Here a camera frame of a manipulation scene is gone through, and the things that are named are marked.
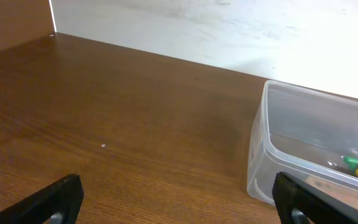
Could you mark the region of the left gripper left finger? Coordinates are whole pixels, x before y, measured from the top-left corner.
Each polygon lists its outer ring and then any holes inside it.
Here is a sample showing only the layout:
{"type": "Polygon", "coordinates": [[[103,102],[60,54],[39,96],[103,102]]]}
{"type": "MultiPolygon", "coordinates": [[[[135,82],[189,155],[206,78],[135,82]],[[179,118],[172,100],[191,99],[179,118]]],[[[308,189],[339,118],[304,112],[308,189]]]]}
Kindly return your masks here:
{"type": "Polygon", "coordinates": [[[75,224],[84,198],[78,174],[68,174],[0,211],[0,224],[75,224]]]}

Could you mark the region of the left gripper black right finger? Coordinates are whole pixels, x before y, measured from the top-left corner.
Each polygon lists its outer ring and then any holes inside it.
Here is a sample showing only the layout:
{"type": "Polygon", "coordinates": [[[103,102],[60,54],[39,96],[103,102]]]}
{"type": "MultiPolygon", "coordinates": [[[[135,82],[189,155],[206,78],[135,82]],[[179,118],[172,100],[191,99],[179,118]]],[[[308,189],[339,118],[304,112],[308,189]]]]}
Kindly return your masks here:
{"type": "Polygon", "coordinates": [[[284,224],[358,224],[358,209],[287,172],[276,174],[272,196],[284,224]]]}

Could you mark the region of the clear plastic container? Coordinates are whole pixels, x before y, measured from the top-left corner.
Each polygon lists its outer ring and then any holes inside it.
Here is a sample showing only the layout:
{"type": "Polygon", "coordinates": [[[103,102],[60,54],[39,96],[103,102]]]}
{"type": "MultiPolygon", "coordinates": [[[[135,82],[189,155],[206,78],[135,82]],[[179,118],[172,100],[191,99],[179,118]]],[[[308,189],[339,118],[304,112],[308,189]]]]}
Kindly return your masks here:
{"type": "Polygon", "coordinates": [[[333,196],[358,198],[358,101],[283,82],[265,82],[252,125],[247,193],[273,204],[276,174],[287,172],[333,196]]]}

